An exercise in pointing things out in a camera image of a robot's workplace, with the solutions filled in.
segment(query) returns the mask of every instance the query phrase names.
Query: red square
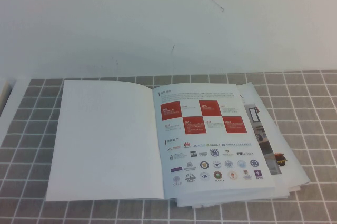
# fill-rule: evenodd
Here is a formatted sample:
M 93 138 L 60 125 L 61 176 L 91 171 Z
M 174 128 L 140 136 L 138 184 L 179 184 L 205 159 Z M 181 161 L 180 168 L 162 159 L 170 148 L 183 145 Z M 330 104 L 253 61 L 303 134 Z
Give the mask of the red square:
M 223 116 L 227 133 L 247 133 L 241 116 Z
M 162 104 L 160 105 L 160 109 L 163 120 L 183 117 L 179 101 Z
M 188 116 L 183 117 L 185 133 L 201 134 L 206 133 L 205 123 L 202 116 Z
M 202 116 L 221 116 L 216 100 L 199 100 Z

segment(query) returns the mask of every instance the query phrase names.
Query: printed page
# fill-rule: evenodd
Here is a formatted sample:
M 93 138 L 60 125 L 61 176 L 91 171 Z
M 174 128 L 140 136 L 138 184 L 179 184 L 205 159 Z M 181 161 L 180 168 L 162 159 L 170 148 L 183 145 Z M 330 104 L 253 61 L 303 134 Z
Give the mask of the printed page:
M 164 198 L 152 90 L 65 81 L 47 201 Z
M 252 83 L 238 86 L 250 123 L 270 173 L 288 188 L 309 183 L 302 166 L 275 125 Z
M 274 187 L 235 84 L 153 90 L 166 198 Z

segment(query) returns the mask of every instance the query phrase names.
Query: blank white page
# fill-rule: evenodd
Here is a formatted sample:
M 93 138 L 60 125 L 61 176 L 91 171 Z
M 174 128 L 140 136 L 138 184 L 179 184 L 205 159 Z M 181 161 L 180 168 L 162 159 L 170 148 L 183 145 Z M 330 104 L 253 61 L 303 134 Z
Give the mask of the blank white page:
M 46 201 L 164 198 L 152 90 L 65 81 Z

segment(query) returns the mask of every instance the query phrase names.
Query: gray grid tablecloth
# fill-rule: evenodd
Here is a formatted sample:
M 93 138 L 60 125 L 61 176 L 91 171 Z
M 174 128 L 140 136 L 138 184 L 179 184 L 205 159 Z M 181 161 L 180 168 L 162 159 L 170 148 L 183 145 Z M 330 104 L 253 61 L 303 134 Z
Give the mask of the gray grid tablecloth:
M 287 199 L 178 208 L 173 200 L 45 202 L 64 79 L 32 79 L 0 148 L 2 223 L 337 223 L 337 71 L 82 80 L 252 82 L 311 183 Z

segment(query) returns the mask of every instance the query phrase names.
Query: open booklet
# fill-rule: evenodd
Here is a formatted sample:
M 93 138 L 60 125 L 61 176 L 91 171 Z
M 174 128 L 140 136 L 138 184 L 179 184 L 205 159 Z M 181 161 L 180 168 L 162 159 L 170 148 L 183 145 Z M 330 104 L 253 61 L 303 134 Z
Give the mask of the open booklet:
M 250 109 L 235 84 L 65 81 L 46 200 L 270 195 L 278 160 Z

